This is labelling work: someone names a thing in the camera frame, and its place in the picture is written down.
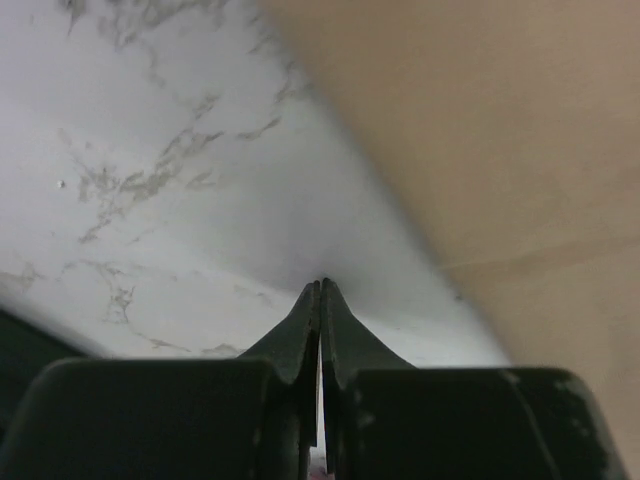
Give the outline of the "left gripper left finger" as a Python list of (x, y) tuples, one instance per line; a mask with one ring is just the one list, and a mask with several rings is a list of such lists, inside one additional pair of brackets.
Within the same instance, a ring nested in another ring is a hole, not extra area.
[(303, 479), (317, 438), (320, 286), (233, 359), (68, 358), (1, 437), (5, 479)]

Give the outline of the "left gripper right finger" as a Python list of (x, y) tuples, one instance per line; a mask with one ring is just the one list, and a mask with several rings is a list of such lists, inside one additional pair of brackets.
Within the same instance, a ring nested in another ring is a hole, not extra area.
[(320, 297), (326, 461), (337, 479), (624, 479), (597, 403), (556, 368), (411, 365)]

